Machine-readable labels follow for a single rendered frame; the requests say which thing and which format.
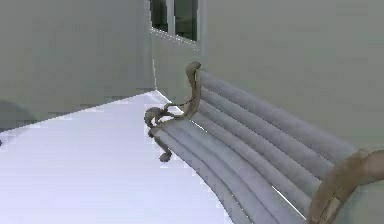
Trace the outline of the grey slatted bench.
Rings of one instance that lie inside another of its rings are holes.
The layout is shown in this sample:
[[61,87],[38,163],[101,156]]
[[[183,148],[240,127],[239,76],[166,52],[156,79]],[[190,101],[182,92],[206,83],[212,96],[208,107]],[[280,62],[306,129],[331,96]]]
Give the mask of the grey slatted bench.
[[181,114],[151,107],[144,121],[163,150],[209,186],[233,224],[334,224],[362,185],[384,181],[384,150],[330,135],[202,69],[186,68]]

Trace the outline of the white framed window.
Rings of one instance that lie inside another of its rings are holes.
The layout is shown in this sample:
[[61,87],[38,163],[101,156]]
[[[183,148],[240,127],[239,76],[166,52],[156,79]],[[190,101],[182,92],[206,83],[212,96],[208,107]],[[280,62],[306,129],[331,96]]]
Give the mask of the white framed window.
[[202,0],[148,0],[151,29],[183,39],[193,45],[201,41]]

